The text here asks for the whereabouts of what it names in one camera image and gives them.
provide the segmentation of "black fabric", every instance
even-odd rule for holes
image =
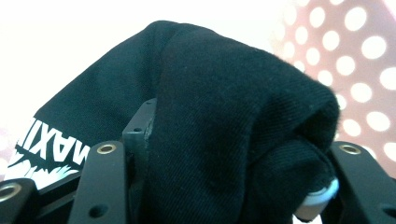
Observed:
[[[35,115],[93,146],[157,97],[141,223],[287,223],[333,176],[338,105],[274,55],[206,28],[152,23]]]

